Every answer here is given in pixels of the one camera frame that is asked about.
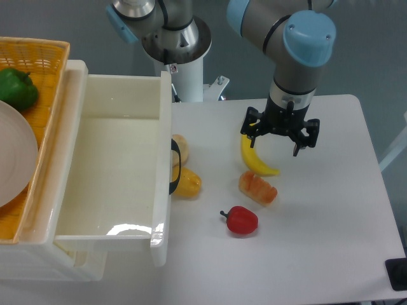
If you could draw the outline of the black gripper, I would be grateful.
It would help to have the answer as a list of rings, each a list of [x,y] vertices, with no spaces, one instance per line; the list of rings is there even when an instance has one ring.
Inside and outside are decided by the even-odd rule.
[[[294,142],[293,156],[297,156],[300,150],[315,147],[319,136],[320,120],[304,121],[308,108],[286,109],[268,97],[263,113],[253,107],[247,108],[240,133],[250,141],[251,149],[254,149],[256,138],[267,133],[290,137]]]

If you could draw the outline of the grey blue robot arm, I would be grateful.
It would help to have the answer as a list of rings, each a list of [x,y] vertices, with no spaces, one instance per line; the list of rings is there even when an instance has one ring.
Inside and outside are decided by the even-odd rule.
[[[289,137],[294,150],[314,147],[318,119],[305,115],[331,58],[333,21],[323,14],[331,1],[230,1],[230,27],[274,61],[265,110],[248,108],[241,134],[250,141],[268,133]],[[140,41],[156,72],[172,75],[175,101],[204,99],[203,59],[212,44],[208,25],[191,1],[113,1],[106,15],[122,40]]]

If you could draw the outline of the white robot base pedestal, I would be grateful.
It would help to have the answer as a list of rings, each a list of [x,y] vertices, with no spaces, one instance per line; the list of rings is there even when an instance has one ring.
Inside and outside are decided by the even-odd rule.
[[[209,26],[193,17],[183,29],[164,27],[142,39],[142,47],[153,61],[155,72],[170,73],[174,102],[224,100],[223,91],[230,79],[219,75],[213,83],[204,83],[204,57],[212,45]]]

